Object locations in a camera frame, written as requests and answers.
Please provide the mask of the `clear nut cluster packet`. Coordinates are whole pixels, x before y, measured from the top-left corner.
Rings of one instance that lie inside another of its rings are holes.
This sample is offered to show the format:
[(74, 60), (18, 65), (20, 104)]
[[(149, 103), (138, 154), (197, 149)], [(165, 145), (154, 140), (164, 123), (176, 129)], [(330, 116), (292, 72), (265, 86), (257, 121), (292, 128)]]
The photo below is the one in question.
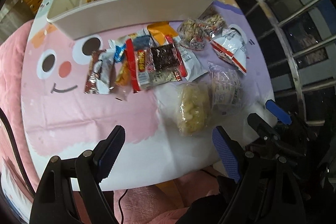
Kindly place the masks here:
[(197, 22), (187, 19), (181, 23), (177, 32), (181, 37), (180, 44), (193, 51), (202, 51), (206, 47), (205, 35)]

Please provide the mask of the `clear mixed grain packet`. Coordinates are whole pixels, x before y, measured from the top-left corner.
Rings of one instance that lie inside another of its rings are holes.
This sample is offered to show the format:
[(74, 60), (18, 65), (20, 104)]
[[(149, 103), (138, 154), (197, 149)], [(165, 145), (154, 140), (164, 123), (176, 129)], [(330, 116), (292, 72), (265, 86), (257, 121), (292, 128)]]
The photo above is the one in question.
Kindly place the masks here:
[(227, 28), (226, 21), (213, 7), (209, 7), (196, 22), (208, 39), (221, 36)]

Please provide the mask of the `orange and white snack packet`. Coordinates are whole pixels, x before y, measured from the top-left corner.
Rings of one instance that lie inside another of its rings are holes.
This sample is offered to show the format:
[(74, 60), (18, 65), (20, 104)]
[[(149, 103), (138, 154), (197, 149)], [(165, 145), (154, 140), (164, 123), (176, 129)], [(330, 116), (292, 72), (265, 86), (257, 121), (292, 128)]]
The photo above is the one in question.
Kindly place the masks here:
[(181, 45), (181, 37), (176, 30), (169, 25), (169, 22), (149, 24), (147, 30), (160, 46), (168, 44), (175, 46), (177, 58), (179, 59), (177, 68), (181, 77), (186, 81), (192, 82), (207, 73), (207, 70), (192, 50)]

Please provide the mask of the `red yellow label snack packet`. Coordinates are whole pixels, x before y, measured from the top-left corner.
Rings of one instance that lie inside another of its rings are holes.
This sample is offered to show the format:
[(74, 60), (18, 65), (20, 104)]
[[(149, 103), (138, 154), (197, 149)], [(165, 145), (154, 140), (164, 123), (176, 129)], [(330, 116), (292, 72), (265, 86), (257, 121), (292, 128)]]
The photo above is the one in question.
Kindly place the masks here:
[(149, 35), (126, 41), (126, 59), (131, 76), (133, 92), (137, 93), (154, 87), (154, 69), (149, 56), (155, 46)]

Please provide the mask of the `brown and white snack packet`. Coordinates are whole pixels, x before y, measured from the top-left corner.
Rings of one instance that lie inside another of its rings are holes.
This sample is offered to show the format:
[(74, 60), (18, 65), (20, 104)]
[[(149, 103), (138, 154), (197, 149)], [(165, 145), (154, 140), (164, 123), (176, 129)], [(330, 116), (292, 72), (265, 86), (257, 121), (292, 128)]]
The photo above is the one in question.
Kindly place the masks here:
[(114, 54), (115, 50), (112, 48), (92, 52), (84, 93), (111, 93), (114, 88), (111, 84)]

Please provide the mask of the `metal window security bars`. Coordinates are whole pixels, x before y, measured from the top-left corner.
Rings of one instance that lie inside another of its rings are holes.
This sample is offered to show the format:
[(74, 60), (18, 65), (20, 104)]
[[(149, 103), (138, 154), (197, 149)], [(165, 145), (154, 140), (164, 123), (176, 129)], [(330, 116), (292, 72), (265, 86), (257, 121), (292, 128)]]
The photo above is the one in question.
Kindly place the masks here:
[(324, 124), (335, 94), (335, 7), (330, 0), (235, 0), (260, 44), (276, 100)]

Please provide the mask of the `yellow puffed snack packet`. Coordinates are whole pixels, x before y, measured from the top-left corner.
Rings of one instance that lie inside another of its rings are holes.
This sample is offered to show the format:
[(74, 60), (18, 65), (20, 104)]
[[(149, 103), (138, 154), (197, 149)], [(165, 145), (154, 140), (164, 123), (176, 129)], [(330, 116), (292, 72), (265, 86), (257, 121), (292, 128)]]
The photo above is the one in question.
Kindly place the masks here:
[(185, 83), (177, 88), (176, 123), (182, 136), (202, 131), (211, 115), (209, 86), (206, 83)]

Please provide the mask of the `white red-striped snack bag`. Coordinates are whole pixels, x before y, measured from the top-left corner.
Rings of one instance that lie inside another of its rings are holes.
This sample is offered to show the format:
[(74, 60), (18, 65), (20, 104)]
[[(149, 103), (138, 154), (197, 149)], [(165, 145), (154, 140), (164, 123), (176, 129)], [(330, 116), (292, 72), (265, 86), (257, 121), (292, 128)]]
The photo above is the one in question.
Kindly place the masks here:
[(247, 74), (247, 36), (237, 24), (223, 28), (221, 36), (210, 40), (218, 57), (237, 67), (243, 75)]

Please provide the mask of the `cartoon printed table cover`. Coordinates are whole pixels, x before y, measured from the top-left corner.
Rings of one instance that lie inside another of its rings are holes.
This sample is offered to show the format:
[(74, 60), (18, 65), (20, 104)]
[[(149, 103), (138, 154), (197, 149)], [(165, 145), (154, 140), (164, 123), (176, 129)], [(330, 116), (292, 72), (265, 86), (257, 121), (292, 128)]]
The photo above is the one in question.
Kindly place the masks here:
[(211, 116), (209, 125), (193, 136), (182, 136), (175, 124), (178, 93), (174, 83), (139, 93), (126, 100), (114, 94), (86, 94), (90, 58), (83, 46), (91, 42), (102, 49), (110, 39), (139, 31), (130, 26), (73, 41), (50, 25), (47, 12), (53, 0), (42, 0), (33, 21), (23, 59), (21, 112), (27, 142), (26, 172), (37, 186), (49, 159), (79, 156), (105, 139), (116, 125), (125, 129), (125, 144), (103, 190), (138, 188), (183, 176), (218, 161), (211, 132), (222, 126), (240, 145), (257, 134), (247, 116), (257, 113), (268, 124), (276, 118), (265, 109), (274, 97), (268, 69), (258, 42), (234, 0), (215, 3), (229, 24), (240, 27), (247, 37), (247, 74), (241, 79), (245, 106), (235, 115)]

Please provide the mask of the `clear white printed packet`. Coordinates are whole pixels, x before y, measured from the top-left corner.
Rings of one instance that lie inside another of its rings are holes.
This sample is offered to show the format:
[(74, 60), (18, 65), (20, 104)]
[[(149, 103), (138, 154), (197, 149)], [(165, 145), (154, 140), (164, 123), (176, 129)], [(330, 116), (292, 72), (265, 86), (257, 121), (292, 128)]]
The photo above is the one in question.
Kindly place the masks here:
[(211, 79), (212, 109), (222, 115), (233, 115), (243, 105), (243, 88), (237, 71), (208, 63)]

